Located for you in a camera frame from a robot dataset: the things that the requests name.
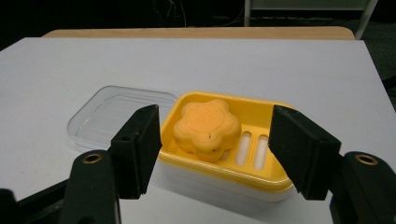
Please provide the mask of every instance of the yellow soap dish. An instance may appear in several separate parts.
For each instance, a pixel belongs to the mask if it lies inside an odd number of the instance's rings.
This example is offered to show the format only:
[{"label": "yellow soap dish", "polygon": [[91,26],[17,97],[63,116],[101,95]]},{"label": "yellow soap dish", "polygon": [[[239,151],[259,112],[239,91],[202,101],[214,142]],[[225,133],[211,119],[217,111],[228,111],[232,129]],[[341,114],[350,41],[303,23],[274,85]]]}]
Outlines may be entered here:
[{"label": "yellow soap dish", "polygon": [[[201,161],[193,153],[180,148],[175,141],[173,128],[180,120],[181,109],[185,104],[204,103],[213,99],[221,99],[228,104],[230,112],[240,120],[242,132],[238,144],[227,150],[219,161],[212,163]],[[232,185],[258,190],[259,193],[285,193],[292,187],[292,183],[267,147],[274,105],[291,107],[280,102],[202,91],[188,92],[177,99],[161,127],[163,147],[159,159],[182,169],[222,179]],[[276,197],[269,201],[283,198]]]}]

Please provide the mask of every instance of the soap bar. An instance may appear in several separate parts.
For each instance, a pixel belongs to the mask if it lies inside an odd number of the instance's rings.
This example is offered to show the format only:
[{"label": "soap bar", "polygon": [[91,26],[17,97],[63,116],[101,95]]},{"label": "soap bar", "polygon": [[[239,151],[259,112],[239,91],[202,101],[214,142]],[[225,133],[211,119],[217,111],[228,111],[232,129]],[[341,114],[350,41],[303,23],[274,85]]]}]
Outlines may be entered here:
[{"label": "soap bar", "polygon": [[201,161],[218,161],[233,148],[241,135],[241,123],[228,104],[220,99],[183,106],[181,119],[174,126],[175,141]]}]

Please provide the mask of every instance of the flower-shaped soap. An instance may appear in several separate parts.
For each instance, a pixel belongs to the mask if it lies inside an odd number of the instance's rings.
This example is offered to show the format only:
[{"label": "flower-shaped soap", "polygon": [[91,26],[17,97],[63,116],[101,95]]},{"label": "flower-shaped soap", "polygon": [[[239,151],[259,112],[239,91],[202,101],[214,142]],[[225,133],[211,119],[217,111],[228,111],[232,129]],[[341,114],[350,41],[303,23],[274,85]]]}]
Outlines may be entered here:
[{"label": "flower-shaped soap", "polygon": [[174,137],[180,147],[199,160],[218,161],[226,149],[233,148],[241,135],[239,119],[220,99],[183,106],[175,124]]}]

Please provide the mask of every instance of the plastic container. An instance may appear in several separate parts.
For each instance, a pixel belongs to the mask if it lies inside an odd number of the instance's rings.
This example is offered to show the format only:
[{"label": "plastic container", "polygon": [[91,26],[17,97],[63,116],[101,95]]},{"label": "plastic container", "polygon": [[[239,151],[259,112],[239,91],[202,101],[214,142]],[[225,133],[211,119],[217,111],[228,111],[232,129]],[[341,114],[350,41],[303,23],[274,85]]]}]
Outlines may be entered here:
[{"label": "plastic container", "polygon": [[[242,125],[239,144],[220,161],[200,161],[194,154],[182,150],[174,140],[173,126],[181,117],[181,109],[189,102],[224,100]],[[245,194],[264,201],[276,202],[289,195],[292,183],[280,163],[267,148],[274,105],[290,105],[231,95],[193,91],[179,97],[162,125],[163,147],[159,159],[170,164],[176,175]]]},{"label": "plastic container", "polygon": [[137,109],[158,105],[163,123],[176,99],[161,91],[103,87],[70,119],[67,133],[79,146],[78,151],[108,149],[111,139]]}]

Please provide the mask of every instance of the transparent lid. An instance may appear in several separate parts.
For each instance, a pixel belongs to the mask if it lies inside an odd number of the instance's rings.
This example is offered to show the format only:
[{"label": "transparent lid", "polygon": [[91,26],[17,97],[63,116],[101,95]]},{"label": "transparent lid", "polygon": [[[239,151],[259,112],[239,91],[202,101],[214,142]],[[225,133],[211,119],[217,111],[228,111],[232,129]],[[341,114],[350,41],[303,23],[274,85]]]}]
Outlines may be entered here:
[{"label": "transparent lid", "polygon": [[108,149],[111,139],[137,109],[158,105],[163,124],[176,99],[168,92],[103,87],[70,119],[67,134],[79,151]]}]

